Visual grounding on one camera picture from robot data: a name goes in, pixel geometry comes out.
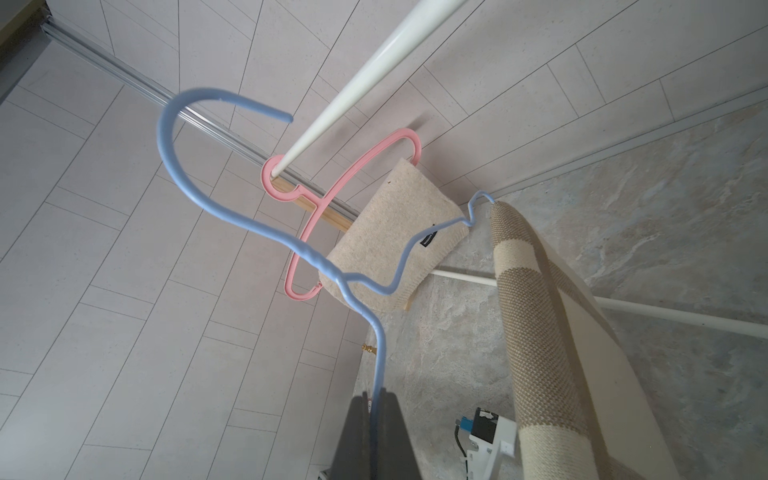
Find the wooden clothes rack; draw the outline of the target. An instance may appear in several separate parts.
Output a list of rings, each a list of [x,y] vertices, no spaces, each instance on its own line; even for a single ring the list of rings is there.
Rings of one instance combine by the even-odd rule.
[[[317,217],[324,213],[325,209],[335,198],[336,192],[343,187],[348,179],[355,175],[357,167],[352,166],[345,171],[344,175],[333,185],[332,190],[323,197],[317,196],[301,184],[289,186],[286,190],[282,190],[275,185],[275,182],[280,179],[280,174],[462,5],[461,1],[419,2],[323,110],[307,131],[295,142],[287,154],[284,156],[274,156],[266,161],[261,170],[261,182],[263,188],[271,197],[281,202],[295,202],[300,198],[304,198],[314,206],[312,217],[307,224],[308,230],[312,230]],[[321,273],[331,278],[332,281],[339,284],[344,298],[350,303],[350,307],[360,313],[370,324],[376,336],[377,347],[383,349],[385,331],[380,319],[354,297],[349,289],[349,284],[353,281],[360,282],[378,294],[392,294],[399,286],[406,260],[416,240],[411,239],[406,245],[404,252],[401,254],[392,283],[388,286],[382,286],[362,274],[341,272],[304,241],[304,238],[307,236],[307,234],[304,234],[302,237],[291,237],[289,239],[287,246],[294,251],[291,262],[295,263],[301,257],[315,266]],[[767,327],[759,323],[601,297],[595,299],[595,304],[610,310],[701,326],[755,338],[765,339],[767,337]]]

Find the brown striped scarf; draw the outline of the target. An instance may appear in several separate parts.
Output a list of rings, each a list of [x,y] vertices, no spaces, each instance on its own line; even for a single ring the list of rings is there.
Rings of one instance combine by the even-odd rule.
[[[490,210],[527,479],[676,479],[646,394],[586,283],[528,220]]]

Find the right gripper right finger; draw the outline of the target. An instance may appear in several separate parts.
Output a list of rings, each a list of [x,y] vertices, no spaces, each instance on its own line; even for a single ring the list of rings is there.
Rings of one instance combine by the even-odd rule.
[[[385,389],[380,396],[380,478],[422,479],[398,398]]]

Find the light blue wire hanger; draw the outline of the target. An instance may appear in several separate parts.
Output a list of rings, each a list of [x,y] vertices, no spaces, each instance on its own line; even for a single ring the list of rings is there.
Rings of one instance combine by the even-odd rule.
[[[467,217],[460,216],[416,233],[405,245],[397,264],[394,279],[390,284],[378,284],[361,273],[345,273],[308,243],[220,205],[203,194],[190,180],[177,158],[172,130],[179,114],[189,105],[209,100],[231,103],[286,123],[292,121],[292,116],[286,112],[221,89],[194,88],[179,93],[164,107],[156,129],[158,151],[176,185],[191,201],[210,215],[282,244],[319,272],[327,275],[340,288],[343,298],[350,307],[370,324],[375,333],[378,352],[384,355],[386,353],[384,327],[380,319],[354,296],[350,285],[359,283],[378,294],[394,293],[401,282],[409,254],[416,243],[429,234],[447,229],[455,224],[463,224],[467,227],[474,226],[476,223],[474,203],[477,198],[472,197],[469,201],[469,215]],[[402,457],[410,459],[414,457],[397,397],[387,392],[383,387],[385,362],[386,359],[381,356],[375,363],[372,397],[368,398],[362,394],[355,397],[350,404],[348,418],[345,421],[342,437],[331,467],[333,479],[383,479],[388,468],[386,459],[395,451],[393,447],[387,446],[386,435],[395,431],[400,431],[403,434],[400,445],[403,449]]]

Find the beige scarf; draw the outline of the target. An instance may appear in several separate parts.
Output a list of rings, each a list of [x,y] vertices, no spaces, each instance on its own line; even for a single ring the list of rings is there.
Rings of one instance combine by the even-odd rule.
[[[387,286],[411,238],[434,225],[464,217],[461,209],[414,165],[402,159],[327,259],[343,272],[361,273]],[[458,222],[417,240],[396,291],[378,294],[360,283],[351,291],[377,315],[403,309],[417,287],[468,235]]]

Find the left aluminium corner post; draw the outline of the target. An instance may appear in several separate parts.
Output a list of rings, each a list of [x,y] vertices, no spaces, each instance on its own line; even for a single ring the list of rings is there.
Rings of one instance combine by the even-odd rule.
[[[142,94],[144,97],[164,107],[160,119],[158,120],[158,126],[156,127],[158,133],[156,133],[156,135],[158,139],[158,150],[164,164],[167,163],[165,160],[167,156],[166,153],[170,154],[171,157],[175,159],[171,162],[171,168],[169,170],[173,181],[175,182],[176,177],[181,175],[183,180],[180,186],[181,190],[194,203],[209,214],[220,220],[239,226],[240,228],[255,231],[250,227],[255,220],[248,220],[246,223],[243,223],[245,217],[215,203],[206,194],[203,194],[202,191],[198,191],[199,189],[197,187],[192,189],[194,192],[192,192],[191,197],[189,196],[192,183],[190,177],[188,177],[186,172],[182,169],[181,164],[176,158],[176,153],[171,140],[171,136],[175,135],[172,134],[172,127],[176,125],[177,120],[184,121],[198,128],[203,133],[208,134],[214,140],[219,141],[225,147],[231,149],[234,153],[241,155],[257,167],[263,167],[268,160],[265,154],[257,151],[250,143],[239,139],[239,137],[229,132],[228,129],[224,128],[219,123],[209,120],[196,109],[191,108],[192,104],[209,100],[222,101],[234,104],[236,107],[243,107],[246,110],[251,110],[283,123],[291,123],[293,121],[290,114],[260,104],[235,93],[215,88],[190,89],[172,97],[172,92],[170,90],[162,87],[159,83],[140,74],[137,70],[108,54],[105,49],[73,31],[71,28],[68,28],[67,25],[56,21],[53,16],[49,16],[42,23],[42,30],[53,41],[62,44],[65,48],[74,54],[81,56],[95,67],[116,77],[126,85],[134,88],[134,90],[138,91],[138,93]],[[303,180],[298,174],[292,173],[286,169],[285,175],[287,177],[281,176],[272,181],[269,180],[270,177],[268,174],[267,178],[272,182],[268,186],[287,188],[289,190],[287,193],[293,191],[297,186],[306,186],[310,193],[316,196],[320,195],[320,190],[318,190],[316,186],[313,184],[310,185],[308,180]],[[286,201],[297,203],[297,205],[306,211],[320,215],[319,218],[334,225],[335,228],[340,231],[347,231],[358,215],[353,209],[337,200],[332,200],[329,206],[321,209],[320,207],[314,206],[318,201],[310,201],[308,194],[302,194],[295,200]]]

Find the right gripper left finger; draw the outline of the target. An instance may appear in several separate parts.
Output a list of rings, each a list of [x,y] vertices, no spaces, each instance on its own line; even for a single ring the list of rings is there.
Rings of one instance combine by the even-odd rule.
[[[365,392],[352,398],[330,467],[330,480],[370,478],[370,412]]]

